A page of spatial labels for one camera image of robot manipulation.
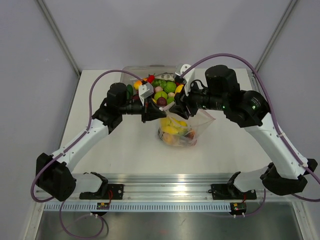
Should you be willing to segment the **yellow toy banana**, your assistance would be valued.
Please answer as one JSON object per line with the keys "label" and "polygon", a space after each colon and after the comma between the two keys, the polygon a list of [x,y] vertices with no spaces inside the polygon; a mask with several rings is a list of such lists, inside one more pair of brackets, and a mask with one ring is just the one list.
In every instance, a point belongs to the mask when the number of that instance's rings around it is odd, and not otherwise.
{"label": "yellow toy banana", "polygon": [[163,133],[171,135],[185,135],[188,132],[188,124],[185,121],[175,118],[161,118],[160,128]]}

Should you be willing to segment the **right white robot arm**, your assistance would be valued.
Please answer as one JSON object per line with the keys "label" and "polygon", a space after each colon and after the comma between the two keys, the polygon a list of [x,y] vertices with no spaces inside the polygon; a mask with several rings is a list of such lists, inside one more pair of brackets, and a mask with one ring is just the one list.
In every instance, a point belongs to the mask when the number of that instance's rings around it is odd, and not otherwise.
{"label": "right white robot arm", "polygon": [[225,117],[249,133],[271,160],[266,167],[250,172],[236,172],[227,183],[212,189],[214,198],[240,199],[252,190],[265,189],[278,196],[299,196],[318,166],[306,158],[288,140],[275,117],[271,104],[254,90],[242,90],[236,72],[225,65],[208,68],[206,85],[195,78],[189,64],[179,65],[174,80],[183,85],[175,95],[171,110],[184,119],[194,117],[199,109],[222,111]]}

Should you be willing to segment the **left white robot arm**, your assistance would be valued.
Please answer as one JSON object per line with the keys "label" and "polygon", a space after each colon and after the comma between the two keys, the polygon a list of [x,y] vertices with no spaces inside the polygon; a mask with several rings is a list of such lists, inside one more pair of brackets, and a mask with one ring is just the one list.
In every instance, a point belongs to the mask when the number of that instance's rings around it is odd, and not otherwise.
{"label": "left white robot arm", "polygon": [[38,186],[52,199],[65,201],[77,186],[77,180],[72,175],[75,166],[94,145],[116,129],[122,122],[123,115],[140,115],[144,123],[166,116],[152,99],[154,88],[150,83],[138,87],[136,101],[128,100],[127,93],[128,88],[124,83],[113,83],[80,134],[51,155],[39,155],[32,186]]}

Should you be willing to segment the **clear zip top bag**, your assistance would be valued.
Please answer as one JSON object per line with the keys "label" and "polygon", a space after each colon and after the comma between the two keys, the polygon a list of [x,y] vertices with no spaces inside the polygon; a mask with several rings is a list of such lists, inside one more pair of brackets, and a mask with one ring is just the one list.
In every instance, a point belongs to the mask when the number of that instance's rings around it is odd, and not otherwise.
{"label": "clear zip top bag", "polygon": [[158,121],[157,136],[165,144],[173,147],[191,147],[196,145],[198,138],[216,120],[205,110],[198,110],[195,116],[184,119],[170,112],[168,106],[161,107],[165,118]]}

